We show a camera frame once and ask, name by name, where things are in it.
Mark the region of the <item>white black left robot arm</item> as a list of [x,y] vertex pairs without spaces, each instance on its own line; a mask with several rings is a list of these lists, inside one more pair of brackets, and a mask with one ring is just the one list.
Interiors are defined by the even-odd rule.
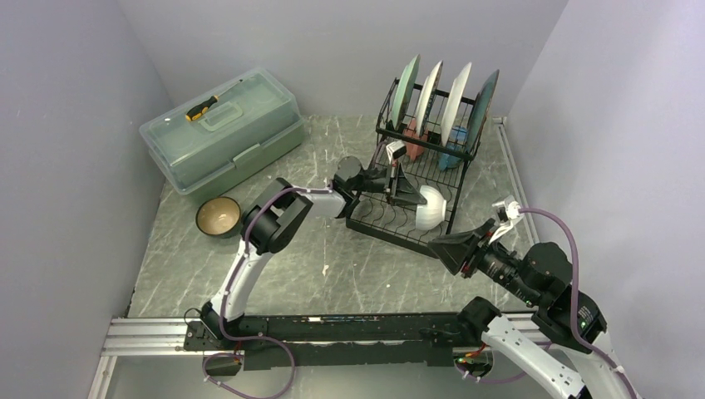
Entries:
[[323,188],[294,186],[284,178],[271,182],[244,212],[235,261],[217,294],[200,310],[206,338],[219,349],[232,347],[249,295],[273,255],[291,243],[306,219],[348,217],[361,193],[383,194],[391,205],[425,206],[431,187],[414,185],[400,165],[366,169],[354,156],[339,161]]

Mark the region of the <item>dark blue speckled plate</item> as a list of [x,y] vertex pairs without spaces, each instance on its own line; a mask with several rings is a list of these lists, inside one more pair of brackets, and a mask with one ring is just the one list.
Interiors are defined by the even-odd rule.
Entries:
[[482,88],[477,93],[474,106],[467,122],[466,152],[471,155],[472,158],[475,157],[480,145],[481,134],[489,115],[499,76],[500,70],[497,69],[485,80]]

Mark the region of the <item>red teal flower plate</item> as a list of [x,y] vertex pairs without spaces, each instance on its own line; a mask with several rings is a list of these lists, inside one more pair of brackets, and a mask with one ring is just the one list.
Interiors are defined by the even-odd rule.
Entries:
[[472,62],[468,62],[452,82],[443,117],[441,119],[441,144],[446,146],[450,139],[453,123],[463,97],[466,83],[471,74]]

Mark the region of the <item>light blue flower plate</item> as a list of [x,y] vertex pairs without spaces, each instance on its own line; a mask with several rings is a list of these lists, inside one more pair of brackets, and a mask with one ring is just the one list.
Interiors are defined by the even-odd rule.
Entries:
[[414,84],[420,65],[421,55],[416,54],[405,66],[399,79],[397,89],[392,101],[391,120],[389,122],[393,131],[397,131],[406,115],[409,101],[411,100]]

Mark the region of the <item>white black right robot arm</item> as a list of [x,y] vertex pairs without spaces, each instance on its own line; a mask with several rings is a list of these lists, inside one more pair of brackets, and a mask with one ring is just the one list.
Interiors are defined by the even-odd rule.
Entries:
[[469,345],[501,352],[553,398],[637,398],[614,354],[597,303],[581,293],[574,265],[555,243],[533,245],[520,259],[494,239],[493,219],[469,232],[433,239],[428,248],[453,275],[483,273],[529,308],[531,320],[572,362],[566,367],[518,332],[489,300],[473,298],[458,314],[458,333]]

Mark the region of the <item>white ceramic bowl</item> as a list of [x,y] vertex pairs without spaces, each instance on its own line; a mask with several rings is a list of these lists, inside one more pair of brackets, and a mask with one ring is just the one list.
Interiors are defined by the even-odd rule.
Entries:
[[447,201],[430,185],[422,185],[419,191],[426,203],[417,206],[415,227],[424,231],[434,229],[445,219]]

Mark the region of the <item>black wire dish rack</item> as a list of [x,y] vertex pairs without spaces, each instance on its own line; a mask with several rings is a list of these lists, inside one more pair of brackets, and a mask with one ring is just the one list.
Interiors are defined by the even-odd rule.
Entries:
[[[393,131],[389,122],[391,120],[392,101],[398,82],[399,78],[393,81],[378,113],[376,142],[386,143],[391,140],[404,140],[426,148],[416,161],[411,162],[409,157],[405,155],[400,159],[400,163],[406,177],[414,186],[418,188],[422,185],[430,185],[441,192],[447,201],[445,219],[434,229],[419,230],[415,227],[415,206],[392,206],[384,200],[381,194],[360,193],[357,195],[359,204],[347,217],[346,226],[353,231],[374,239],[380,239],[389,244],[432,258],[434,254],[427,247],[427,243],[452,231],[456,223],[456,216],[459,213],[459,201],[466,173],[476,155],[472,158],[466,152],[466,143],[460,144],[453,138],[449,139],[446,146],[441,144],[441,119],[449,96],[447,91],[441,89],[435,90],[432,95],[431,108],[424,120],[423,129],[428,129],[429,133],[427,142],[402,135],[409,121],[415,118],[414,109],[422,89],[422,85],[418,83],[413,87],[409,110],[404,116],[400,128],[397,131]],[[453,126],[466,128],[474,102],[475,100],[472,98],[464,96],[461,98],[461,104],[457,112],[460,118],[453,123]]]

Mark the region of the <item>brown glazed bowl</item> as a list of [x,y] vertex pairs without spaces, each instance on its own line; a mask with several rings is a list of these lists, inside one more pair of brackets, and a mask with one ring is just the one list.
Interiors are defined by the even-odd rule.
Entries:
[[237,233],[242,213],[243,211],[235,199],[220,196],[205,201],[198,208],[195,224],[202,234],[225,239]]

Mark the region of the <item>pink ceramic mug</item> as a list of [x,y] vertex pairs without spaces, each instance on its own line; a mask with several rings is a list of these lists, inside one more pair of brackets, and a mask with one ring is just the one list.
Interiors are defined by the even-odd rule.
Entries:
[[[418,139],[424,142],[427,142],[429,138],[428,129],[425,129],[421,135],[417,134],[417,120],[415,118],[412,118],[409,121],[407,127],[403,130],[402,135],[405,137]],[[411,162],[416,161],[417,158],[419,158],[426,149],[424,146],[414,144],[410,141],[406,141],[405,146],[407,148],[407,156],[409,157]]]

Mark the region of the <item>red teal rimmed plate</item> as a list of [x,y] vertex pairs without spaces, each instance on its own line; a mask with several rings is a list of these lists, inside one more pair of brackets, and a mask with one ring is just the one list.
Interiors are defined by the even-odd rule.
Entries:
[[432,69],[423,84],[415,114],[416,128],[415,137],[422,136],[422,128],[426,119],[426,112],[430,106],[431,97],[434,94],[442,74],[444,61],[440,60]]

